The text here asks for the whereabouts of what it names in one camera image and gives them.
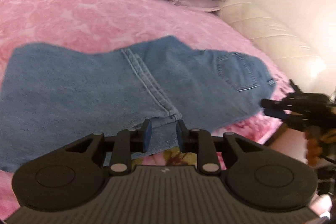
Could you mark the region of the blue denim jeans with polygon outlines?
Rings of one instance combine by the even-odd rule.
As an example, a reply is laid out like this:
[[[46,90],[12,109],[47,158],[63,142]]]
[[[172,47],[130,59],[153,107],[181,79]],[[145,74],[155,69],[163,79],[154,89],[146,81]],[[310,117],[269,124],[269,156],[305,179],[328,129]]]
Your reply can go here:
[[[214,131],[257,114],[275,87],[259,58],[194,50],[173,36],[96,54],[29,44],[13,51],[1,88],[1,170],[146,119],[146,153],[161,152],[178,144],[176,121]]]

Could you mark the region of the cream quilted headboard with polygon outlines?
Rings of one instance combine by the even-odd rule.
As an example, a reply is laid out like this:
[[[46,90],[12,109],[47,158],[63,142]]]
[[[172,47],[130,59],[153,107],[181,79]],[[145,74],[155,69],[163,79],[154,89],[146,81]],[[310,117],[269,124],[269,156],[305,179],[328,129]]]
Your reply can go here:
[[[263,51],[303,91],[332,94],[335,69],[290,28],[249,0],[224,0],[220,18]]]

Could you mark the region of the pale pink pillow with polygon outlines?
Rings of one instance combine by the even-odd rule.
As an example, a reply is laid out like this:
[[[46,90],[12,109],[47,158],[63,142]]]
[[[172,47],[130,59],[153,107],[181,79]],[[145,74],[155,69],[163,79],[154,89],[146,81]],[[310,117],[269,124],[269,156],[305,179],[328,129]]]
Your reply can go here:
[[[176,6],[186,7],[195,11],[216,12],[221,9],[225,0],[168,0]]]

